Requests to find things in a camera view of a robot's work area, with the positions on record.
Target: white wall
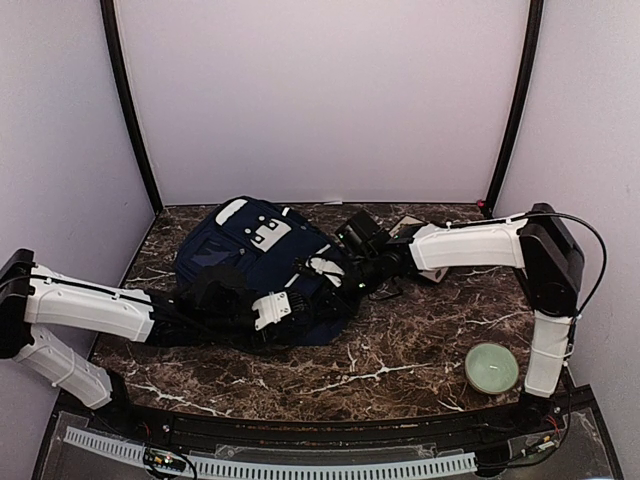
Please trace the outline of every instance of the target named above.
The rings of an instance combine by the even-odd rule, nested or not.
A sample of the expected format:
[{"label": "white wall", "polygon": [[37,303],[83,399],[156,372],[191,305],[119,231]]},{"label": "white wall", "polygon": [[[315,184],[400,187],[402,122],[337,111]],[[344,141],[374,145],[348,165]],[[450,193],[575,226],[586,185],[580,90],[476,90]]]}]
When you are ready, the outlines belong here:
[{"label": "white wall", "polygon": [[[640,3],[552,1],[498,214],[547,201],[607,241],[611,263],[578,329],[572,369],[591,383],[628,478],[640,478]],[[587,254],[585,290],[599,248]]]},{"label": "white wall", "polygon": [[116,3],[165,203],[485,195],[527,0]]},{"label": "white wall", "polygon": [[[115,285],[152,221],[97,0],[0,2],[0,264]],[[83,353],[92,335],[58,333]],[[57,392],[0,363],[0,476],[31,478]]]}]

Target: navy blue backpack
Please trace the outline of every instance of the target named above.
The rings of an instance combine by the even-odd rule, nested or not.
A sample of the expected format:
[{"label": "navy blue backpack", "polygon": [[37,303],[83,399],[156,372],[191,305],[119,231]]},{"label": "navy blue backpack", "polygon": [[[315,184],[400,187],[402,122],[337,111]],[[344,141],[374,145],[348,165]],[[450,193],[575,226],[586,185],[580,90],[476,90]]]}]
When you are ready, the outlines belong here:
[{"label": "navy blue backpack", "polygon": [[[217,207],[189,234],[174,268],[181,287],[191,284],[205,267],[229,265],[260,295],[285,288],[300,293],[309,299],[313,315],[296,319],[295,338],[289,343],[326,345],[357,311],[358,300],[341,298],[335,278],[301,270],[300,265],[314,257],[348,265],[346,253],[296,211],[238,197]],[[291,328],[287,322],[269,328],[291,337],[291,332],[284,334]]]}]

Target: white cable tray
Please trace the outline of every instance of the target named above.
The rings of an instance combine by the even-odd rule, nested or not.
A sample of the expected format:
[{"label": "white cable tray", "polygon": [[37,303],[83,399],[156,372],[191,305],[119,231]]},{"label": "white cable tray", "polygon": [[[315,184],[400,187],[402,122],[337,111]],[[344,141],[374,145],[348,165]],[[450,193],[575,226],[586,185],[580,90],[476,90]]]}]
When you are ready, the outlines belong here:
[{"label": "white cable tray", "polygon": [[[67,427],[64,441],[84,450],[140,468],[145,447],[138,443],[118,440],[74,427]],[[447,457],[412,460],[409,462],[376,463],[370,465],[269,465],[217,460],[187,455],[202,479],[247,479],[247,480],[421,480],[444,478],[451,475],[475,472],[474,453]],[[172,472],[157,467],[159,471]],[[193,476],[189,467],[181,474]]]}]

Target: marble surface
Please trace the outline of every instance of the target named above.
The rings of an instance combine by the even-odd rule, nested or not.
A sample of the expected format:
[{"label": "marble surface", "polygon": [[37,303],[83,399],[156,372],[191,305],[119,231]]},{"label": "marble surface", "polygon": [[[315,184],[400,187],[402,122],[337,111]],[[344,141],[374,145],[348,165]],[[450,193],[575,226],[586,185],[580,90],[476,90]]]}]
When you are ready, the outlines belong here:
[{"label": "marble surface", "polygon": [[[474,205],[293,207],[326,232],[360,208],[387,227],[405,215],[437,222],[481,218]],[[173,288],[176,249],[211,208],[167,208],[141,249],[127,287]],[[137,404],[235,418],[382,420],[516,401],[518,387],[484,395],[468,385],[464,374],[467,352],[488,341],[513,352],[523,379],[533,316],[513,272],[456,268],[439,285],[400,284],[402,297],[364,301],[358,317],[325,347],[264,358],[218,346],[160,349],[103,334],[93,361],[119,372]]]}]

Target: black pole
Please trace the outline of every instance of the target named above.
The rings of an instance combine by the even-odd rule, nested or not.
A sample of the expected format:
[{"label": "black pole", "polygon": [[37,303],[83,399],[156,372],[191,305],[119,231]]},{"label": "black pole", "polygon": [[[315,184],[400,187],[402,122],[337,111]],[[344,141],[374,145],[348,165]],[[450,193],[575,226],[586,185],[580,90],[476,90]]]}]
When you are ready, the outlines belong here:
[{"label": "black pole", "polygon": [[140,175],[144,187],[147,190],[147,196],[151,202],[156,215],[163,209],[162,199],[158,192],[156,180],[153,177],[149,156],[144,148],[142,134],[140,133],[140,125],[138,117],[133,106],[133,97],[129,88],[129,80],[127,79],[127,71],[125,69],[124,57],[122,55],[122,45],[120,45],[120,35],[118,34],[118,22],[116,20],[116,11],[113,0],[100,0],[102,8],[102,21],[104,23],[104,33],[107,37],[107,47],[109,49],[109,57],[111,57],[111,67],[113,69],[113,77],[116,81],[118,96],[120,97],[120,106],[124,115],[124,121],[127,124],[129,138],[133,153],[136,156]]},{"label": "black pole", "polygon": [[513,153],[513,147],[518,136],[518,128],[524,111],[524,104],[527,99],[527,91],[529,90],[529,81],[531,80],[531,72],[533,70],[533,61],[536,56],[536,47],[538,46],[538,36],[540,34],[540,24],[542,23],[542,9],[544,0],[531,0],[529,5],[529,19],[527,21],[527,31],[524,38],[524,46],[522,48],[522,58],[520,60],[520,69],[518,71],[518,80],[511,102],[511,111],[507,120],[507,127],[502,139],[502,146],[498,154],[498,161],[491,178],[491,185],[484,201],[478,202],[482,212],[486,217],[493,216],[493,209],[498,202],[500,190],[504,183],[504,177],[509,168],[509,161]]}]

